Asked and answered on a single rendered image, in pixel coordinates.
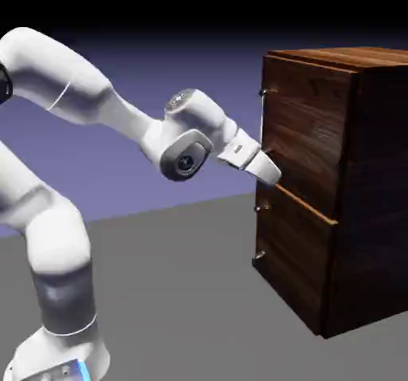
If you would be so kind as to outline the large dark wood cabinet door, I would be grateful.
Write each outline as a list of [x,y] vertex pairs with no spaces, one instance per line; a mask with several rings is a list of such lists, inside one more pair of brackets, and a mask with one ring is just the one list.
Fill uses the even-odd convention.
[[262,143],[280,185],[326,218],[336,217],[350,95],[357,72],[287,57],[263,58]]

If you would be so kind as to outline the small dark wood cabinet door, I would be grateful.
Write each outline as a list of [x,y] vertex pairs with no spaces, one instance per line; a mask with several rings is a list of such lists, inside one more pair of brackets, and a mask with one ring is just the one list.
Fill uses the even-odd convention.
[[257,184],[255,205],[268,203],[261,216],[265,255],[253,267],[316,335],[324,334],[328,267],[336,223],[291,196]]

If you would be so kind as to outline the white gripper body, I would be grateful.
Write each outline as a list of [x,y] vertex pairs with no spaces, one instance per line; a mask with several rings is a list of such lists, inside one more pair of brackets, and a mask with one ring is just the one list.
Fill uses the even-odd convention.
[[262,150],[253,157],[245,171],[269,186],[275,186],[281,179],[281,170]]

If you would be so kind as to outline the dark wood cabinet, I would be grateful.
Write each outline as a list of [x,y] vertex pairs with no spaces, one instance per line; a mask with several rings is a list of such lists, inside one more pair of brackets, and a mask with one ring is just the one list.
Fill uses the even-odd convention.
[[[323,338],[408,312],[408,51],[270,50],[357,72],[344,131]],[[326,218],[306,202],[279,189]]]

